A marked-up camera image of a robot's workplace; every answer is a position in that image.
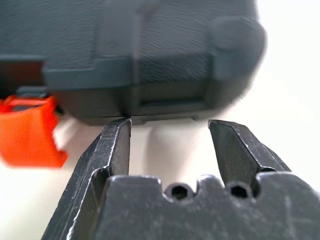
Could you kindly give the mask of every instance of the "dark gray plastic case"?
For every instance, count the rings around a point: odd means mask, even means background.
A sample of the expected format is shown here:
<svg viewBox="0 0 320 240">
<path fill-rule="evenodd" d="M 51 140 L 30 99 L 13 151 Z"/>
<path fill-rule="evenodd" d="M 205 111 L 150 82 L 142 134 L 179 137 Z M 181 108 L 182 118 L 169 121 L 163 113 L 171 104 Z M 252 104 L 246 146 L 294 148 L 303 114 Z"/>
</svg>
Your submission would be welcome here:
<svg viewBox="0 0 320 240">
<path fill-rule="evenodd" d="M 0 97 L 47 86 L 92 124 L 206 118 L 264 51 L 253 0 L 3 0 Z"/>
</svg>

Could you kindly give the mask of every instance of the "metal jaw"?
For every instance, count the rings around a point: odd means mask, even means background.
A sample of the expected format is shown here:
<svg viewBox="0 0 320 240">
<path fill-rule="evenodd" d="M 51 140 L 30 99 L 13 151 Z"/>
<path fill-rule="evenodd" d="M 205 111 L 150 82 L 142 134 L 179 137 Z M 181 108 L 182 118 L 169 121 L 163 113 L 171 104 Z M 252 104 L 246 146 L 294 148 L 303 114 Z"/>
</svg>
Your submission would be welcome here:
<svg viewBox="0 0 320 240">
<path fill-rule="evenodd" d="M 127 176 L 130 119 L 105 126 L 80 157 L 43 240 L 318 240 L 320 198 L 244 126 L 210 120 L 222 180 L 197 191 Z"/>
</svg>

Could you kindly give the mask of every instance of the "orange plastic part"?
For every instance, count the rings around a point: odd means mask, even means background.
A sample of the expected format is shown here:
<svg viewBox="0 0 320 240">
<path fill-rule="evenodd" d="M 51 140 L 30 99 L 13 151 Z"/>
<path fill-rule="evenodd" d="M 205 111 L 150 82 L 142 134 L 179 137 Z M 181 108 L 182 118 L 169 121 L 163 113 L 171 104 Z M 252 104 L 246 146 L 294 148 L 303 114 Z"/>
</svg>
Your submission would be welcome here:
<svg viewBox="0 0 320 240">
<path fill-rule="evenodd" d="M 0 154 L 12 166 L 62 167 L 68 155 L 58 151 L 53 130 L 58 124 L 56 101 L 9 96 L 0 101 Z M 27 106 L 14 111 L 16 106 Z"/>
</svg>

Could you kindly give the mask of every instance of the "white background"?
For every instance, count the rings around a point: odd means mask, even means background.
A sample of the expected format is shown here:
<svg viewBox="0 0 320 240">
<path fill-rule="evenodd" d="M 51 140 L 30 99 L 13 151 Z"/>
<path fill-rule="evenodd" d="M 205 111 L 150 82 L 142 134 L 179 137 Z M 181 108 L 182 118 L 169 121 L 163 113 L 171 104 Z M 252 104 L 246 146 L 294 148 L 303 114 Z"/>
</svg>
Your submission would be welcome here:
<svg viewBox="0 0 320 240">
<path fill-rule="evenodd" d="M 266 55 L 251 90 L 215 118 L 247 125 L 314 188 L 319 177 L 319 0 L 260 0 Z M 56 128 L 69 158 L 62 169 L 10 168 L 0 163 L 0 240 L 41 238 L 81 153 L 102 130 L 65 116 Z M 193 188 L 219 175 L 207 121 L 149 122 L 133 127 L 130 174 L 156 175 L 164 187 Z"/>
</svg>

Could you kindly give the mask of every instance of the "white surface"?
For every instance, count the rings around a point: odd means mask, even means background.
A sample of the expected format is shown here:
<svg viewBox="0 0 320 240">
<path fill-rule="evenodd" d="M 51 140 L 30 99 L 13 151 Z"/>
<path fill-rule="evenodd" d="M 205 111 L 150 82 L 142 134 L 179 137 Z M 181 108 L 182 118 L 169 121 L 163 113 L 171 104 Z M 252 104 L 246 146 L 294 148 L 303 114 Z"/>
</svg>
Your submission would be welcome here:
<svg viewBox="0 0 320 240">
<path fill-rule="evenodd" d="M 251 91 L 218 119 L 247 125 L 292 171 L 320 190 L 319 0 L 261 0 L 268 47 Z M 41 238 L 81 153 L 102 130 L 62 119 L 62 169 L 17 169 L 0 163 L 0 240 Z M 149 122 L 133 127 L 130 174 L 159 176 L 163 185 L 195 187 L 202 174 L 219 175 L 207 121 Z"/>
</svg>

